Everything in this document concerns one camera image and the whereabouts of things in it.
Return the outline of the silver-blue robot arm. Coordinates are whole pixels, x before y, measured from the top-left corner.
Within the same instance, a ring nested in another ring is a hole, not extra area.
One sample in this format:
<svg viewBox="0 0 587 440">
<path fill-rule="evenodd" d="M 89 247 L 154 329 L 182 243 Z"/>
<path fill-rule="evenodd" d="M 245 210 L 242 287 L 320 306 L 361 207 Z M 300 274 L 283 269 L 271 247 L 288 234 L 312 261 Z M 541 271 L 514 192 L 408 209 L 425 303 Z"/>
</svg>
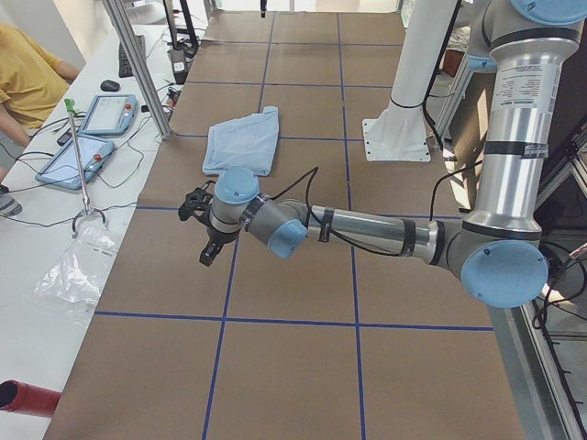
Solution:
<svg viewBox="0 0 587 440">
<path fill-rule="evenodd" d="M 405 37 L 396 13 L 213 14 L 194 72 L 210 94 L 208 123 L 243 116 L 254 94 L 279 111 L 280 132 L 271 171 L 261 189 L 281 199 L 333 205 L 388 218 L 423 221 L 429 193 L 443 173 L 443 156 L 427 161 L 375 161 L 364 151 L 361 125 L 375 116 L 391 89 Z M 409 303 L 460 285 L 396 250 L 350 251 L 339 242 L 309 239 L 288 259 L 244 234 L 212 267 L 192 263 L 191 307 L 218 314 L 227 295 L 239 315 L 291 315 L 341 302 L 350 307 L 359 278 L 366 307 L 394 297 Z"/>
</svg>

